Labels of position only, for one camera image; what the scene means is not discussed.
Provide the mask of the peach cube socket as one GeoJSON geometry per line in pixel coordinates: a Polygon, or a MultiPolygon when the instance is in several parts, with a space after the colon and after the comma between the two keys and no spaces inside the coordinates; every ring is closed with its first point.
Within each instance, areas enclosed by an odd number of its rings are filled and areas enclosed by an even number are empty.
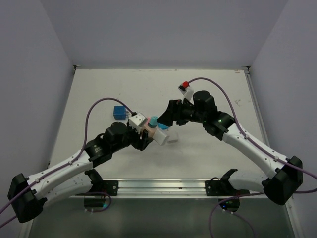
{"type": "Polygon", "coordinates": [[[155,133],[157,129],[157,122],[158,117],[157,116],[152,116],[150,117],[150,121],[148,123],[148,126],[144,126],[144,130],[148,132],[148,136],[152,138],[153,134],[155,133]]]}

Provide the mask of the white charger plug front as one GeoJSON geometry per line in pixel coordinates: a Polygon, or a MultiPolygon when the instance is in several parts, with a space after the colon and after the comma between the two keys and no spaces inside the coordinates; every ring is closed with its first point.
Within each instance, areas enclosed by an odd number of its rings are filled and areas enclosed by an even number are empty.
{"type": "Polygon", "coordinates": [[[157,129],[152,138],[158,145],[164,146],[169,139],[169,135],[167,135],[164,131],[157,129]]]}

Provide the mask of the blue cube socket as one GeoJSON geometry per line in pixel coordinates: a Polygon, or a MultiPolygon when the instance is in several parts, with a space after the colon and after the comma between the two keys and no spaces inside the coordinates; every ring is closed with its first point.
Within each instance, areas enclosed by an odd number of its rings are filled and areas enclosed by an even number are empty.
{"type": "Polygon", "coordinates": [[[113,118],[118,121],[126,120],[129,111],[124,106],[113,107],[113,118]]]}

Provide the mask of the cyan extension plug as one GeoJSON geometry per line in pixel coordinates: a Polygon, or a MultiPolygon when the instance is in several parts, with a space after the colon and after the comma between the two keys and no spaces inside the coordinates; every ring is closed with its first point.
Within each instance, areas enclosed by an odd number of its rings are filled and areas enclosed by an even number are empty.
{"type": "Polygon", "coordinates": [[[161,124],[161,123],[159,123],[158,126],[159,126],[159,128],[162,129],[162,130],[168,130],[168,129],[169,129],[169,126],[166,126],[166,125],[161,124]]]}

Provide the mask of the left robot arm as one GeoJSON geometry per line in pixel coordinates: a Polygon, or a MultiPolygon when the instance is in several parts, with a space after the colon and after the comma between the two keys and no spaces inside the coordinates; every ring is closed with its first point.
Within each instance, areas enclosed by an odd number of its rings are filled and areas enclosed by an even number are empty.
{"type": "Polygon", "coordinates": [[[102,193],[103,179],[95,168],[126,147],[145,150],[153,136],[154,133],[145,127],[115,122],[104,133],[84,143],[83,148],[70,158],[37,174],[16,175],[7,195],[15,218],[26,223],[55,201],[77,194],[102,193]]]}

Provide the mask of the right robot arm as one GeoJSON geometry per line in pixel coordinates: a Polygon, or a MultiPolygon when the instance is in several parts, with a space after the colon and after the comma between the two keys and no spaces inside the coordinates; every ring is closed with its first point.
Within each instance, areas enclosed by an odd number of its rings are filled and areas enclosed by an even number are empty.
{"type": "Polygon", "coordinates": [[[261,170],[262,174],[230,169],[220,180],[209,180],[207,186],[217,195],[241,194],[243,190],[264,193],[271,201],[284,205],[303,183],[302,161],[296,156],[287,158],[258,140],[240,127],[234,118],[219,111],[214,97],[208,91],[198,91],[193,102],[187,99],[170,100],[158,123],[171,127],[188,122],[200,123],[205,131],[236,148],[261,170]]]}

